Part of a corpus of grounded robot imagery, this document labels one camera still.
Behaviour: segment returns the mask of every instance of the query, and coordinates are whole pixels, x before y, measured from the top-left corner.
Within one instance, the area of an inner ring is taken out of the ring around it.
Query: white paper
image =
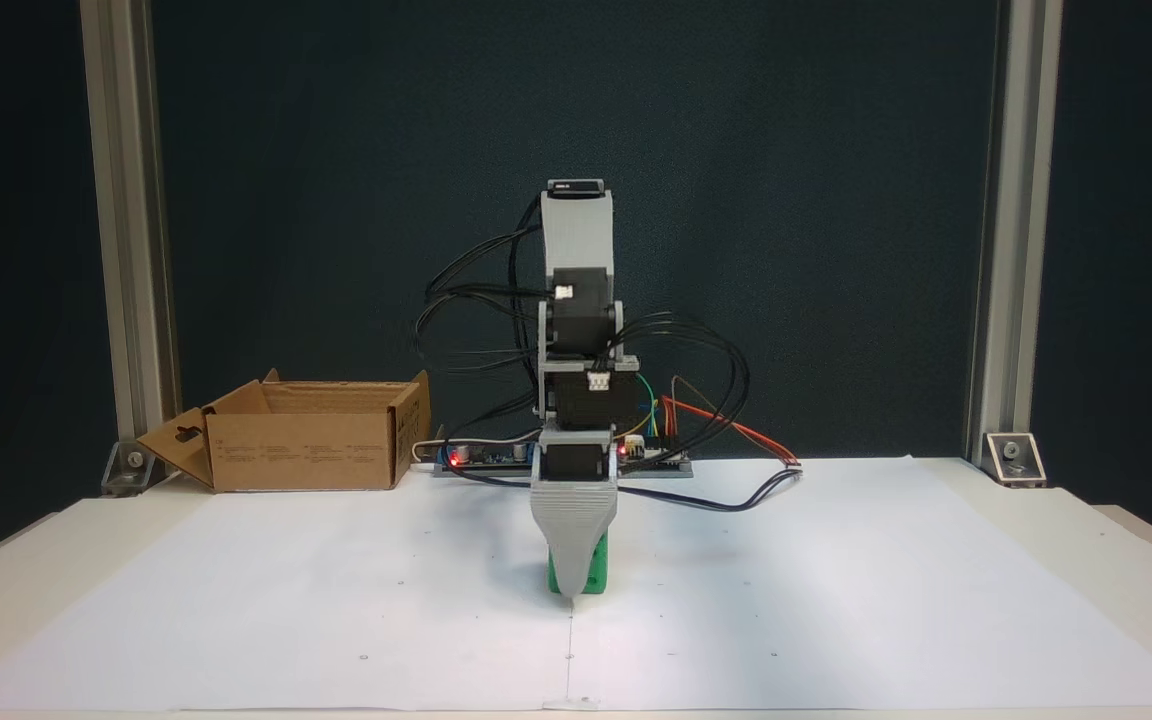
[[[764,461],[670,488],[744,500]],[[622,497],[573,621],[600,710],[1152,705],[1152,655],[915,461],[832,460],[767,505]]]
[[[774,469],[695,465],[654,484]],[[622,497],[609,537],[573,617],[525,491],[210,498],[6,657],[0,710],[1152,705],[1152,655],[909,460]]]
[[[0,710],[535,710],[571,626],[544,574],[525,492],[212,497],[0,664]]]

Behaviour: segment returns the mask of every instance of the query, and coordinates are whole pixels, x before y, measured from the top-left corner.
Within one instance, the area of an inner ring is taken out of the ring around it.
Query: green wire
[[[639,376],[643,387],[647,388],[647,397],[650,400],[647,402],[647,410],[652,414],[652,437],[660,437],[655,425],[655,392],[652,389],[652,382],[649,382],[649,379],[644,378],[643,373],[637,373],[637,376]]]

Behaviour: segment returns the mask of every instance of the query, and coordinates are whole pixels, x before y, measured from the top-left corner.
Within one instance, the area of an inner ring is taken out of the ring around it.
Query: green block
[[[550,569],[545,573],[550,583],[550,592],[558,592],[558,576],[554,575],[554,553],[550,552]],[[601,594],[607,589],[607,533],[598,538],[594,555],[589,560],[589,579],[585,579],[585,594]]]

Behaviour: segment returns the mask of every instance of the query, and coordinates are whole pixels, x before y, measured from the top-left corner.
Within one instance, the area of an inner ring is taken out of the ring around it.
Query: cardboard box
[[[141,445],[214,492],[392,488],[429,419],[424,372],[411,382],[282,382],[270,370]]]

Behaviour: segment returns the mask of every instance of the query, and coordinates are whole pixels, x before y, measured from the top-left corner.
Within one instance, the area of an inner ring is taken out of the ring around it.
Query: white tabletop
[[[978,470],[960,460],[920,460],[977,511],[1020,543],[1059,578],[1078,589],[1107,619],[1152,652],[1152,544],[1107,518],[1093,507],[1061,488],[1001,488]],[[0,547],[0,657],[32,637],[61,611],[92,591],[119,568],[195,510],[206,498],[205,488],[189,480],[177,480],[152,488],[129,500],[84,500],[32,528]],[[99,667],[92,667],[92,682],[100,682]],[[691,711],[689,719],[729,717],[726,711]],[[59,712],[17,712],[0,717],[65,717]],[[160,714],[120,714],[93,712],[84,717],[146,717]],[[399,717],[389,712],[268,711],[253,712],[172,712],[161,717]],[[416,714],[406,719],[447,717]],[[516,717],[562,717],[554,711],[515,714]],[[630,715],[612,712],[612,717]],[[683,717],[684,714],[653,714]],[[909,717],[1024,717],[1024,719],[1084,719],[1151,717],[1152,707],[1052,708],[1006,711],[764,711],[750,717],[795,717],[795,719],[873,720]]]

